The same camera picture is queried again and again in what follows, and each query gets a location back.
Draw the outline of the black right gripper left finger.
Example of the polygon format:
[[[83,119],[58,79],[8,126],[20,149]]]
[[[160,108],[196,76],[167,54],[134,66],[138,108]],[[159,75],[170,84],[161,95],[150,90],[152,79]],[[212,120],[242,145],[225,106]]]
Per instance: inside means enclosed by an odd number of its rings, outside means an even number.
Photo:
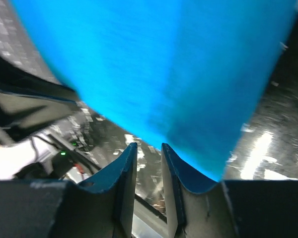
[[[0,181],[0,238],[129,238],[137,144],[86,180]]]

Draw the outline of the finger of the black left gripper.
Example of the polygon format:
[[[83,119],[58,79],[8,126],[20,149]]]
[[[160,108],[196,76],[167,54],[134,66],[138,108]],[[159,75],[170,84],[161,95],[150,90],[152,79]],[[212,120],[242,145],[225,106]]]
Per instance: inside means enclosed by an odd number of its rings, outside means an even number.
[[[72,89],[25,72],[2,57],[0,57],[0,93],[51,102],[61,106],[61,109],[55,113],[48,113],[52,116],[51,119],[36,122],[34,123],[35,126],[54,122],[79,110],[78,97]],[[2,107],[0,104],[0,127],[4,129],[19,125],[33,113],[45,108],[44,105],[40,105],[12,114],[6,110],[7,105],[8,103],[4,103]]]

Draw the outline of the blue t shirt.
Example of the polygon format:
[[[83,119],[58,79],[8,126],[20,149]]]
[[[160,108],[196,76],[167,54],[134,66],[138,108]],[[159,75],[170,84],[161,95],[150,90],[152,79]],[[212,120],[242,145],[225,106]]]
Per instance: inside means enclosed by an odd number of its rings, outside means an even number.
[[[219,181],[298,0],[14,0],[55,77],[92,109]]]

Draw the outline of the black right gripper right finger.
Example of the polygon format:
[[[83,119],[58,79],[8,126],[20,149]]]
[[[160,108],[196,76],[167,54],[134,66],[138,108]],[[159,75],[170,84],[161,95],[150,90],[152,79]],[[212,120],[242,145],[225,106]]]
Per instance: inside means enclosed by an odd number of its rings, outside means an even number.
[[[171,238],[298,238],[298,180],[215,182],[166,143],[162,176]]]

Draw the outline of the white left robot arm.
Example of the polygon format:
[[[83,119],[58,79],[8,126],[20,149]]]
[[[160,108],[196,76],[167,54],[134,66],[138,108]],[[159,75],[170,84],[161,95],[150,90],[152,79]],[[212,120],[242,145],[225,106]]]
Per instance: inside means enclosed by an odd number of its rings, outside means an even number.
[[[47,144],[33,137],[77,109],[69,87],[34,76],[0,57],[0,179],[44,162]]]

